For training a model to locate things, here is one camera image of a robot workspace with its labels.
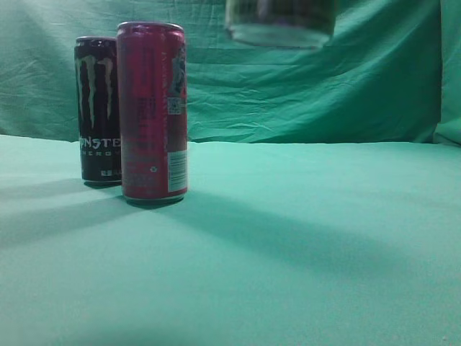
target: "monster logo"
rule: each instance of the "monster logo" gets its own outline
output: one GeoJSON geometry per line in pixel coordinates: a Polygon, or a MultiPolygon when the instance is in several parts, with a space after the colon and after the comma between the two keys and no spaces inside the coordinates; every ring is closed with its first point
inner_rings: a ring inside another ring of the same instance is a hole
{"type": "Polygon", "coordinates": [[[86,71],[88,75],[88,83],[89,83],[89,111],[91,117],[91,127],[94,127],[94,95],[96,93],[96,64],[103,65],[105,67],[105,81],[106,81],[106,88],[107,88],[107,119],[110,119],[112,114],[112,95],[113,95],[113,86],[110,79],[110,75],[112,70],[114,69],[114,63],[110,58],[104,58],[98,61],[94,56],[85,56],[83,58],[76,59],[76,70],[77,70],[77,82],[79,84],[79,104],[80,104],[80,116],[84,118],[83,112],[83,85],[81,82],[81,67],[83,64],[86,65],[86,71]]]}

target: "white label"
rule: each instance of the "white label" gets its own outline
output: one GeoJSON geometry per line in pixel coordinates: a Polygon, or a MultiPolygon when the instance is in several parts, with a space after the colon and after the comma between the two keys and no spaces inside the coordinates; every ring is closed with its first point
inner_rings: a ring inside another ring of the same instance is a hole
{"type": "Polygon", "coordinates": [[[168,153],[168,192],[187,187],[187,150],[168,153]]]}

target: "red can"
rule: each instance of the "red can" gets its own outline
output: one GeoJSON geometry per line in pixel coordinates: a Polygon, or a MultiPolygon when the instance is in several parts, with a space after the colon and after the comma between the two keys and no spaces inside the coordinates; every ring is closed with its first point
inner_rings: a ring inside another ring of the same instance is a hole
{"type": "Polygon", "coordinates": [[[117,57],[123,195],[135,203],[181,200],[187,192],[184,30],[122,23],[117,57]]]}

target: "aluminum can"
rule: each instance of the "aluminum can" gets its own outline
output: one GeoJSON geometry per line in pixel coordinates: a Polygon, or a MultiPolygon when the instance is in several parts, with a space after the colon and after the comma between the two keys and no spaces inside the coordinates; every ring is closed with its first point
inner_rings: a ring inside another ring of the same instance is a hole
{"type": "Polygon", "coordinates": [[[171,203],[187,192],[184,30],[125,22],[117,34],[122,191],[132,203],[171,203]]]}
{"type": "Polygon", "coordinates": [[[74,48],[81,177],[92,185],[122,178],[114,37],[79,37],[74,48]]]}

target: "wrinkled fabric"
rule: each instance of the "wrinkled fabric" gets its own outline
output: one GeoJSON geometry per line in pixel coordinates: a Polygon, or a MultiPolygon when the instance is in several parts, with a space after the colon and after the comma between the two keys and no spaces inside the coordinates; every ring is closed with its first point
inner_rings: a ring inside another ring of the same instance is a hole
{"type": "Polygon", "coordinates": [[[461,146],[461,4],[442,0],[442,121],[435,141],[461,146]]]}
{"type": "Polygon", "coordinates": [[[189,139],[430,141],[440,120],[438,0],[342,0],[320,53],[250,48],[224,31],[224,0],[4,0],[0,133],[78,138],[73,44],[127,20],[182,25],[189,139]]]}

